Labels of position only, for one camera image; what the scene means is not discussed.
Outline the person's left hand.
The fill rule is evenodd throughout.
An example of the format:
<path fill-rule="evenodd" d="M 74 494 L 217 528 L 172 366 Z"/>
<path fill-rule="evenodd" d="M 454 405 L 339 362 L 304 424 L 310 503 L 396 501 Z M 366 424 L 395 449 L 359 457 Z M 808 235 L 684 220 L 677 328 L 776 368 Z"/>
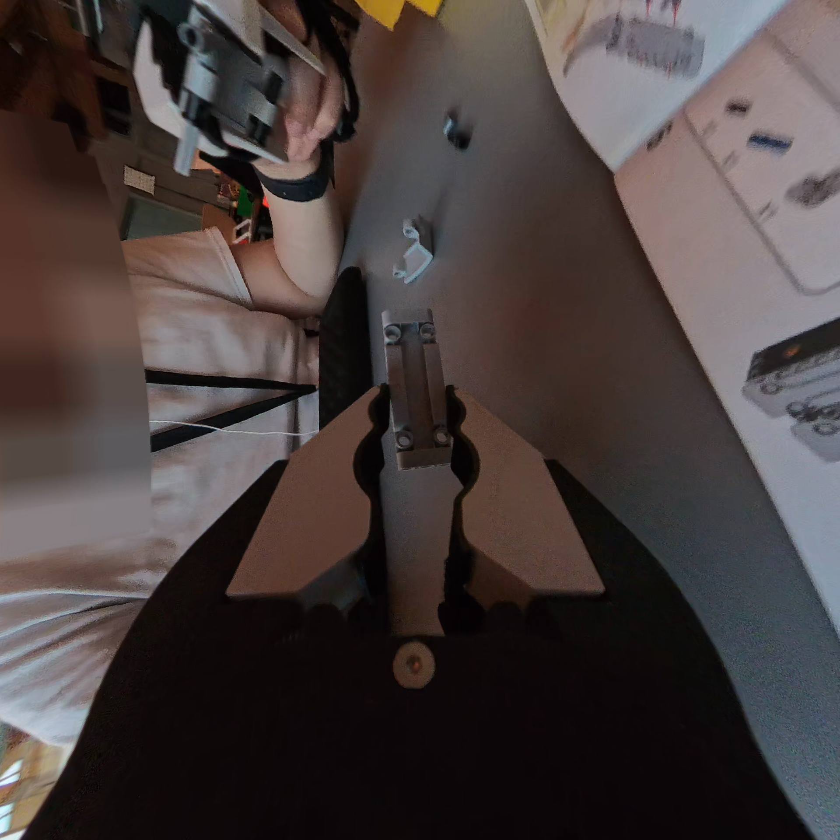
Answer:
<path fill-rule="evenodd" d="M 280 177 L 296 180 L 314 172 L 319 164 L 320 143 L 338 127 L 344 108 L 340 70 L 329 55 L 321 59 L 323 73 L 293 57 L 289 62 L 283 128 L 287 163 Z"/>

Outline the grey desk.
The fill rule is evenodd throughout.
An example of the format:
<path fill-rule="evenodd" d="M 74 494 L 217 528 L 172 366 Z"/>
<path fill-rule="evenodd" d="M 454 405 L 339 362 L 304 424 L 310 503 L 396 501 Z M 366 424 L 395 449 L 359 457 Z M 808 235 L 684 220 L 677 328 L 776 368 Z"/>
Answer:
<path fill-rule="evenodd" d="M 431 308 L 447 382 L 551 460 L 617 593 L 553 602 L 744 769 L 759 748 L 814 838 L 838 838 L 838 639 L 627 221 L 557 98 L 522 2 L 363 13 L 356 138 L 337 153 L 343 266 L 381 312 Z M 448 111 L 472 131 L 443 135 Z M 392 276 L 403 223 L 434 259 Z"/>

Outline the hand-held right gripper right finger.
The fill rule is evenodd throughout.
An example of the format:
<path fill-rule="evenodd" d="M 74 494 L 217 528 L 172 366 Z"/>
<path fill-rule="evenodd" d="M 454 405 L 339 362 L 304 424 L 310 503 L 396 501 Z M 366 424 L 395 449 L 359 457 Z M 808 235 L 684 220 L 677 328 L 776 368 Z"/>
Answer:
<path fill-rule="evenodd" d="M 456 496 L 445 601 L 525 610 L 547 597 L 596 598 L 605 585 L 541 453 L 465 390 L 447 389 Z"/>

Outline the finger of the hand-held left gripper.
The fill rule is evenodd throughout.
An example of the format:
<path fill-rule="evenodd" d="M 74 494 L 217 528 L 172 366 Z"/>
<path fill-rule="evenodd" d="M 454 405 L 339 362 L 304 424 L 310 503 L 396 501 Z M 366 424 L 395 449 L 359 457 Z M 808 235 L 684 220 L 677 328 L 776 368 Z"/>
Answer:
<path fill-rule="evenodd" d="M 182 141 L 195 140 L 194 127 L 180 105 L 186 48 L 172 23 L 141 23 L 134 42 L 134 86 L 146 118 Z"/>
<path fill-rule="evenodd" d="M 268 56 L 283 60 L 295 57 L 318 74 L 326 74 L 320 58 L 257 1 L 211 1 L 210 18 L 247 55 L 259 61 Z"/>

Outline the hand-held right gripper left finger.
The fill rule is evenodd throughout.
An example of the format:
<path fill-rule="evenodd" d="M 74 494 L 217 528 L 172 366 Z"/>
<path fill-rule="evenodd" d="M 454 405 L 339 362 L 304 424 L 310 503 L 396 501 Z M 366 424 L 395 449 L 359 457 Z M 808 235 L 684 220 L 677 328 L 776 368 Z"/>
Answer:
<path fill-rule="evenodd" d="M 371 597 L 386 408 L 385 387 L 370 388 L 289 458 L 227 586 L 229 599 L 350 611 Z"/>

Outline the white curved brick piece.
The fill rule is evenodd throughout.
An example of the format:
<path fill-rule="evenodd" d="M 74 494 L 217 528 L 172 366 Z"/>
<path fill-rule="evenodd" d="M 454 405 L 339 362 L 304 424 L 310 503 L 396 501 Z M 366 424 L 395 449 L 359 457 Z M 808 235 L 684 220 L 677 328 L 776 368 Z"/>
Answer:
<path fill-rule="evenodd" d="M 409 285 L 414 283 L 434 259 L 434 230 L 423 217 L 407 219 L 402 226 L 404 252 L 392 268 L 394 279 Z"/>

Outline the person's left forearm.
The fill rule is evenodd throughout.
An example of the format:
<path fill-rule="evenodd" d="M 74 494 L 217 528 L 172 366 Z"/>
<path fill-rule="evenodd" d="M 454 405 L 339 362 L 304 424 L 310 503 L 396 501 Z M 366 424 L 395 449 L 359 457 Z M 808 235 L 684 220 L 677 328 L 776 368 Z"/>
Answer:
<path fill-rule="evenodd" d="M 320 317 L 339 275 L 344 243 L 333 184 L 307 203 L 268 195 L 268 209 L 273 238 L 230 247 L 251 307 L 292 320 Z"/>

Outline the black wristband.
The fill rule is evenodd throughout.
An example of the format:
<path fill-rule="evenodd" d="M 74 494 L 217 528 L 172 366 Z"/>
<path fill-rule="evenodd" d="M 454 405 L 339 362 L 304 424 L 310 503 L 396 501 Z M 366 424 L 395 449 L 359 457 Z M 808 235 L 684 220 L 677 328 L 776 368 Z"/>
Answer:
<path fill-rule="evenodd" d="M 294 180 L 276 178 L 255 170 L 264 192 L 293 203 L 309 203 L 324 197 L 328 186 L 333 184 L 333 158 L 331 154 L 321 153 L 317 169 Z"/>

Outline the open instruction booklet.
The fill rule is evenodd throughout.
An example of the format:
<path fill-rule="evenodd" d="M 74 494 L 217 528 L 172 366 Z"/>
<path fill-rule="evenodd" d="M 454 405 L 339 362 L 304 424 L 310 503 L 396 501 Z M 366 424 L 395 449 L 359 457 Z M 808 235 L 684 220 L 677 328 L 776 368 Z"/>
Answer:
<path fill-rule="evenodd" d="M 838 2 L 524 4 L 838 630 Z"/>

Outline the grey brick assembly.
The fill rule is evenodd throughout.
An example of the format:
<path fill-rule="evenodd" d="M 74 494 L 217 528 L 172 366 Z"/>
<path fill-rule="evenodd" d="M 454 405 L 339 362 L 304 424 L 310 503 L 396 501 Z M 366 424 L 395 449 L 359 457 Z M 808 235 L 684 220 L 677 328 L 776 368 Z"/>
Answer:
<path fill-rule="evenodd" d="M 180 105 L 197 137 L 178 141 L 175 170 L 187 175 L 197 151 L 217 156 L 245 152 L 257 160 L 286 163 L 285 142 L 275 136 L 275 123 L 287 92 L 287 60 L 247 55 L 210 18 L 210 2 L 195 3 L 177 34 L 186 48 Z"/>

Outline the person's beige shirt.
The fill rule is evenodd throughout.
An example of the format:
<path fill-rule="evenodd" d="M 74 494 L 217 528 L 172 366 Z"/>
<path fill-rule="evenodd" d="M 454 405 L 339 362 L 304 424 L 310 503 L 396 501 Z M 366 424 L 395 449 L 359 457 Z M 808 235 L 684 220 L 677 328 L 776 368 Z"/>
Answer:
<path fill-rule="evenodd" d="M 143 362 L 176 374 L 317 384 L 319 341 L 258 311 L 215 229 L 122 244 Z M 319 396 L 151 458 L 150 530 L 2 560 L 1 717 L 35 739 L 79 737 L 114 655 L 177 561 L 319 425 Z"/>

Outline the yellow plastic bin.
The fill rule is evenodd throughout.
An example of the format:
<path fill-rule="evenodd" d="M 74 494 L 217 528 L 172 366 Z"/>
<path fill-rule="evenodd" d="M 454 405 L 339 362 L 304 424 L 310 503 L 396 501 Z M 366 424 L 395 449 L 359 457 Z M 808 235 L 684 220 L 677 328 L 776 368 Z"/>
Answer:
<path fill-rule="evenodd" d="M 411 7 L 416 11 L 434 18 L 444 1 L 355 1 L 360 10 L 380 25 L 393 30 L 403 9 Z"/>

